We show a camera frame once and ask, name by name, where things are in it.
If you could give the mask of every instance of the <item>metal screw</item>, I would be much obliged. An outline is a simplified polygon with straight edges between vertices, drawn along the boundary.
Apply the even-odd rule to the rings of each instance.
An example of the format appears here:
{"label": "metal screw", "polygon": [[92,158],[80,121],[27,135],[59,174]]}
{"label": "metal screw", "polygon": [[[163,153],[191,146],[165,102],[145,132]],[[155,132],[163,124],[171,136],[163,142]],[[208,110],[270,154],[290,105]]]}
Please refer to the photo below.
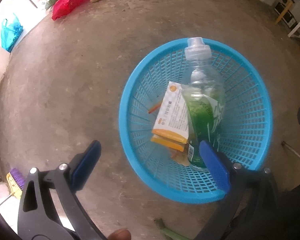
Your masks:
{"label": "metal screw", "polygon": [[59,165],[59,170],[65,170],[66,168],[68,167],[68,164],[66,164],[66,163],[62,163],[62,164],[60,164]]}
{"label": "metal screw", "polygon": [[233,164],[233,167],[236,169],[236,170],[240,170],[242,168],[242,164],[241,163],[234,163]]}
{"label": "metal screw", "polygon": [[36,172],[37,172],[37,168],[35,168],[35,167],[31,168],[31,170],[30,170],[31,174],[35,174]]}
{"label": "metal screw", "polygon": [[270,174],[270,173],[271,173],[271,169],[269,169],[269,168],[267,168],[267,167],[265,167],[265,168],[263,169],[263,171],[264,171],[266,174]]}

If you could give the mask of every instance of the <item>metal rod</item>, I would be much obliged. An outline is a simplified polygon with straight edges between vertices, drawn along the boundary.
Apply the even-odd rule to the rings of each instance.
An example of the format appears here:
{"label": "metal rod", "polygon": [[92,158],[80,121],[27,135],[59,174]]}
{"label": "metal rod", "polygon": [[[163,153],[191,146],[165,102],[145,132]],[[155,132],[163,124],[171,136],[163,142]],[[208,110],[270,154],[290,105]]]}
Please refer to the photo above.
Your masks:
{"label": "metal rod", "polygon": [[2,202],[0,203],[0,206],[1,206],[4,202],[6,202],[11,196],[13,196],[13,194],[14,194],[14,192],[11,192],[11,193],[9,194],[9,196],[7,196],[7,197],[4,199],[4,201],[2,201]]}
{"label": "metal rod", "polygon": [[289,144],[287,144],[285,141],[281,142],[282,147],[286,147],[288,150],[290,150],[293,154],[295,154],[300,159],[300,154],[297,153]]}

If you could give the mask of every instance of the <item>plastic bottle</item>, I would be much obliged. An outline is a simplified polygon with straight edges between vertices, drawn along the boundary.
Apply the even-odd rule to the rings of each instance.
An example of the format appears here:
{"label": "plastic bottle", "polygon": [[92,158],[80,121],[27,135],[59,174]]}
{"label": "plastic bottle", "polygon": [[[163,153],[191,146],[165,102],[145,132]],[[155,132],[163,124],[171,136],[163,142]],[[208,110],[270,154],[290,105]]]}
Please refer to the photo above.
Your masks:
{"label": "plastic bottle", "polygon": [[191,168],[207,171],[199,154],[199,143],[207,140],[218,150],[218,125],[225,106],[224,81],[212,67],[210,46],[201,37],[188,39],[185,56],[188,68],[181,83],[189,117],[188,159]]}

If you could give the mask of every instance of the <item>bottle label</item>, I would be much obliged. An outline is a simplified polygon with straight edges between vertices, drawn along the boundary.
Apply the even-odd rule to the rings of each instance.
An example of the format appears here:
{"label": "bottle label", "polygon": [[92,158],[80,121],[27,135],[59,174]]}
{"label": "bottle label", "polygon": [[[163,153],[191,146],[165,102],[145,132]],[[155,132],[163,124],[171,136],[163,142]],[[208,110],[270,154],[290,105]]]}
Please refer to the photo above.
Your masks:
{"label": "bottle label", "polygon": [[222,120],[223,117],[223,109],[224,106],[222,106],[217,100],[208,97],[206,95],[203,95],[205,98],[207,98],[207,100],[209,101],[209,103],[211,104],[212,107],[212,112],[213,112],[213,127],[211,129],[211,133],[214,133],[216,128],[218,127],[219,123]]}
{"label": "bottle label", "polygon": [[189,148],[188,148],[188,159],[189,159],[189,161],[192,161],[193,154],[194,154],[194,147],[191,146],[191,144],[189,144]]}

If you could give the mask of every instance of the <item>finger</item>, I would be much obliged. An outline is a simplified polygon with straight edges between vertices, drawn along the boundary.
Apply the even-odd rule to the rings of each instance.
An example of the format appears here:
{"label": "finger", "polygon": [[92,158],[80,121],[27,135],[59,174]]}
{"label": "finger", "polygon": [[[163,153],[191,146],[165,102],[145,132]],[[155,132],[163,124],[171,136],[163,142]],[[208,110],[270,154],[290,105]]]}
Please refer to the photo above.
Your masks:
{"label": "finger", "polygon": [[131,233],[127,228],[121,228],[109,235],[108,240],[131,240]]}

